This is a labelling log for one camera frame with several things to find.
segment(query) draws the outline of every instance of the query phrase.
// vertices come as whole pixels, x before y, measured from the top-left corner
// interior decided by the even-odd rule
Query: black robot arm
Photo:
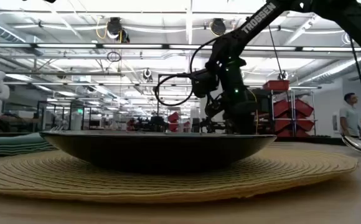
[[[221,98],[207,104],[205,112],[213,117],[224,110],[225,119],[230,119],[241,134],[252,134],[251,113],[255,112],[257,105],[244,86],[240,67],[246,62],[240,55],[249,41],[284,11],[315,12],[338,23],[361,46],[361,4],[356,0],[268,0],[242,26],[207,42],[215,41],[205,70],[191,73],[193,92],[197,97],[210,98],[210,92],[220,81]]]

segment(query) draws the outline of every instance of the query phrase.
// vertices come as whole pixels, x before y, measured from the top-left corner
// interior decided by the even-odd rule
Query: table surface
[[[0,223],[361,223],[361,154],[344,146],[321,148],[357,157],[359,168],[321,184],[209,203],[112,205],[0,196]]]

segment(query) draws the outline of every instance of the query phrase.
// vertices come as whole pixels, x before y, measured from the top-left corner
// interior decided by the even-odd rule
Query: woven placemat
[[[0,158],[0,194],[111,203],[205,202],[251,197],[352,172],[357,160],[272,145],[203,174],[142,175],[99,169],[62,151]]]

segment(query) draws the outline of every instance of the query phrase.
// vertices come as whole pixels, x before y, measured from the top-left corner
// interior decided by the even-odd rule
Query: folded towel
[[[21,145],[21,144],[34,144],[46,142],[39,133],[26,134],[23,136],[16,137],[0,137],[1,145]]]
[[[0,157],[56,150],[39,133],[16,137],[0,137]]]

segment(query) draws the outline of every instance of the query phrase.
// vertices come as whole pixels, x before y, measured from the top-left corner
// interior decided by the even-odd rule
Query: person
[[[361,137],[361,128],[359,126],[359,115],[355,108],[358,97],[355,93],[345,94],[344,100],[346,106],[340,109],[341,131],[344,136],[354,138]]]

